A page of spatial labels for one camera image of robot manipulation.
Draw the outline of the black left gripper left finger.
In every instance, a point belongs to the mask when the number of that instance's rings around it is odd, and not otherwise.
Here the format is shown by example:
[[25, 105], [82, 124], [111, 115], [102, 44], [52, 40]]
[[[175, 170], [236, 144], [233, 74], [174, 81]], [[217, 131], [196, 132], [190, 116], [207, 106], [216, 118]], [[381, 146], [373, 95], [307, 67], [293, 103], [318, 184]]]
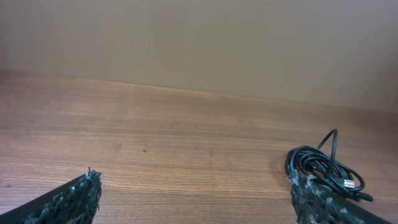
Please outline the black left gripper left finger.
[[89, 170], [1, 215], [2, 224], [92, 224], [99, 210], [101, 173]]

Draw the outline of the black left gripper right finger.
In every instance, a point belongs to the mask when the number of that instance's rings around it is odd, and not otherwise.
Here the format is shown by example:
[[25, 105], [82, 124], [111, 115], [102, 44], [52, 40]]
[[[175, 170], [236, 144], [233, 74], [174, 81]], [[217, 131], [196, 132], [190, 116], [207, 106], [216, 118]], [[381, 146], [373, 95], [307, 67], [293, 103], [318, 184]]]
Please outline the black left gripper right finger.
[[301, 174], [288, 176], [297, 223], [391, 224]]

